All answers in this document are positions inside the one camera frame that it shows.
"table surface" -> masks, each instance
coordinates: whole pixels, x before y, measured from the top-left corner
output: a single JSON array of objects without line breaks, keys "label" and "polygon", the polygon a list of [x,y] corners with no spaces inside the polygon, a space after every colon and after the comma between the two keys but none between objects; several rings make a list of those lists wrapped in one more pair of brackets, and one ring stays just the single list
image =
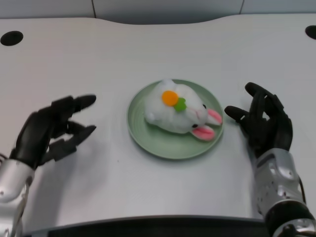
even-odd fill
[{"label": "table surface", "polygon": [[97,129],[76,154],[36,171],[23,216],[25,233],[148,215],[260,218],[239,127],[224,117],[222,139],[191,160],[149,155],[128,134],[126,111],[145,85],[193,80],[221,105],[248,109],[252,81],[276,93],[293,122],[291,152],[316,214],[316,14],[238,15],[187,25],[124,25],[98,19],[0,20],[0,151],[9,155],[32,111],[66,95],[95,93],[73,118]]}]

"green plate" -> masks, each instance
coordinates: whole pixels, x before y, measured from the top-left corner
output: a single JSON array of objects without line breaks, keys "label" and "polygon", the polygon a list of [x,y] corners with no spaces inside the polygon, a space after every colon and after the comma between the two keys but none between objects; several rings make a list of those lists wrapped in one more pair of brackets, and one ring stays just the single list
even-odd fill
[{"label": "green plate", "polygon": [[[204,87],[187,80],[173,80],[176,84],[191,87],[201,98],[204,104],[223,117],[223,109],[215,96]],[[144,118],[144,101],[159,81],[147,85],[132,99],[127,111],[128,129],[133,139],[143,149],[158,157],[168,159],[187,159],[206,152],[213,147],[223,133],[222,126],[212,126],[215,138],[212,141],[202,141],[191,133],[177,134],[165,131],[151,125]]]}]

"rabbit ear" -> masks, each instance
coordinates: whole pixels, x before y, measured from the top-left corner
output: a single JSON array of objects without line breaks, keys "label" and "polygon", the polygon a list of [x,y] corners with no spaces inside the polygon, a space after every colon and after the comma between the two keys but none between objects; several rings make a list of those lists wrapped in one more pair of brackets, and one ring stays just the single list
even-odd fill
[{"label": "rabbit ear", "polygon": [[215,137],[215,132],[212,128],[209,126],[202,126],[202,127],[197,127],[191,133],[197,137],[198,139],[205,140],[205,141],[210,141]]},{"label": "rabbit ear", "polygon": [[213,124],[213,125],[221,125],[223,123],[222,116],[217,113],[215,110],[208,109],[207,110],[207,121],[206,123]]}]

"silver robotic arm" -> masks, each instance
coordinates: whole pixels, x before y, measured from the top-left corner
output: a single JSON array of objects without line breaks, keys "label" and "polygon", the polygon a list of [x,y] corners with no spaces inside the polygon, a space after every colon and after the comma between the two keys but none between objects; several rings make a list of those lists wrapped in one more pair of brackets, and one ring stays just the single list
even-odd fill
[{"label": "silver robotic arm", "polygon": [[[228,106],[227,115],[240,124],[256,157],[256,200],[272,237],[315,237],[316,222],[289,149],[292,123],[276,95],[248,83],[253,96],[249,112]],[[265,112],[269,119],[263,118]]]},{"label": "silver robotic arm", "polygon": [[[85,127],[68,119],[95,100],[95,95],[76,99],[69,96],[29,116],[10,157],[0,164],[0,237],[21,236],[21,217],[36,168],[74,153],[76,146],[94,131],[93,125]],[[64,134],[72,137],[50,143]]]}]

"plush bunny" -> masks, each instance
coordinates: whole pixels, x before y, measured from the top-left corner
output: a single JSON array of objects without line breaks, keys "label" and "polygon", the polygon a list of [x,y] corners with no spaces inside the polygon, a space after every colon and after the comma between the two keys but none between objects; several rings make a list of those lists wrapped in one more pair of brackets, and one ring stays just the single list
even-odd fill
[{"label": "plush bunny", "polygon": [[145,100],[145,119],[175,133],[192,133],[201,140],[212,140],[215,132],[206,123],[221,125],[222,117],[207,109],[193,89],[171,79],[159,82]]}]

